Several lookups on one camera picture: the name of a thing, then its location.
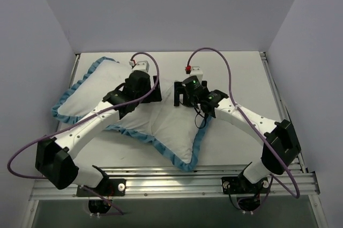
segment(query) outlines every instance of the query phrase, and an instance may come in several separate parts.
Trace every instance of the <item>metal bolt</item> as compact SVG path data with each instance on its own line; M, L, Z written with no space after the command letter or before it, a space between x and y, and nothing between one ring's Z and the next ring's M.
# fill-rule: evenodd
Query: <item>metal bolt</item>
M118 190L119 190L120 192L123 192L123 191L125 190L125 185L124 185L123 183L120 183L120 184L118 185Z
M230 182L228 182L228 181L223 182L223 188L224 189L230 188Z
M268 181L263 181L262 182L263 188L268 188L269 187L269 182Z

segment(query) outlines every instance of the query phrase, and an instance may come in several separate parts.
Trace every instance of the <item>white enclosure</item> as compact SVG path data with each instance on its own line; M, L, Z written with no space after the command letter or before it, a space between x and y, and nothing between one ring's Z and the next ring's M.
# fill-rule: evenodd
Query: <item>white enclosure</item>
M2 227L20 227L33 187L32 181L11 176L6 162L29 141L56 130L50 108L69 85L75 54L188 52L203 46L267 52L305 165L318 177L320 202L316 204L323 207L329 227L341 227L342 0L0 0L0 9ZM178 57L169 54L164 56L168 60ZM205 69L222 67L214 54L209 57ZM260 73L258 68L263 66L254 61L252 57L249 69ZM257 84L248 90L235 87L249 82L238 71L242 62L233 63L237 65L233 74L237 101L248 98L242 102L248 108L270 111L266 115L277 119L272 101L270 108L254 105L260 100L266 106L271 94L259 94ZM86 68L80 65L75 79ZM213 76L213 86L224 74ZM264 84L266 76L261 79L259 84ZM224 90L226 83L220 86ZM258 99L250 100L254 93ZM20 155L14 169L36 173L34 151ZM237 164L246 164L244 157L232 154L235 157Z

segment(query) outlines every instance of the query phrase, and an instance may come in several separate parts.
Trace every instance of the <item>cable connector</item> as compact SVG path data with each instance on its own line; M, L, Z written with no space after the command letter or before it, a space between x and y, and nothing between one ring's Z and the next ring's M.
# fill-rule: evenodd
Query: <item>cable connector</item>
M192 71L192 66L190 65L186 66L185 71L186 71L186 74L190 74Z
M235 110L238 110L239 107L242 107L240 104L235 105Z
M136 61L135 61L135 60L130 60L130 61L129 61L129 65L130 65L132 68L135 67Z

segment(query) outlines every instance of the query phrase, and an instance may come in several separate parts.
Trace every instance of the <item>pillowcase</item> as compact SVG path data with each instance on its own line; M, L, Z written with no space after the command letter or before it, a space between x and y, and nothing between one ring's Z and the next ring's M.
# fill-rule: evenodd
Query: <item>pillowcase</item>
M128 65L107 57L98 59L83 79L68 89L52 107L53 116L64 123L78 122L130 73ZM203 129L198 129L194 124L196 112L193 108L174 107L174 82L160 77L160 87L161 102L138 105L107 130L117 130L143 143L151 143L174 166L192 171L197 165L200 144L210 118Z

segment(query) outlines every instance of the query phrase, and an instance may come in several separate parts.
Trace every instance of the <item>metal frame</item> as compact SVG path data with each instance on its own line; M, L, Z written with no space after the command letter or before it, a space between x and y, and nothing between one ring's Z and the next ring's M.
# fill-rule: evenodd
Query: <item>metal frame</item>
M262 59L262 63L263 63L265 72L267 74L267 78L268 78L270 87L271 87L272 92L273 92L275 103L277 104L279 115L282 119L286 119L286 120L290 121L286 105L282 101L279 90L278 90L278 88L274 82L274 79L272 78L272 74L271 74L270 69L269 69L266 53L261 52L260 56ZM298 155L298 160L299 160L302 172L308 173L308 170L306 169L305 162L304 162L304 159L303 159L301 153ZM324 215L324 210L322 208L322 204L320 203L319 196L318 195L309 195L309 200L311 202L312 210L314 212L318 227L319 228L328 228L327 221L326 221L326 218Z
M271 76L266 54L260 53L266 75L271 86L275 102L281 118L288 119L287 110L281 100L274 80ZM70 86L77 69L80 55L76 55L73 66ZM244 165L228 166L198 166L191 173L182 172L174 167L106 167L103 168L113 178L125 178L126 195L122 199L144 198L190 198L190 197L227 197L222 193L221 177L237 176ZM327 228L323 209L319 201L319 186L314 173L307 173L302 156L290 165L296 182L302 195L308 195L319 228ZM290 188L293 187L287 175L279 178ZM85 200L88 198L76 197L77 186L70 186L64 190L56 189L49 181L36 180L29 205L23 221L23 228L31 227L40 200ZM288 193L278 184L274 183L271 188L271 196L284 196Z

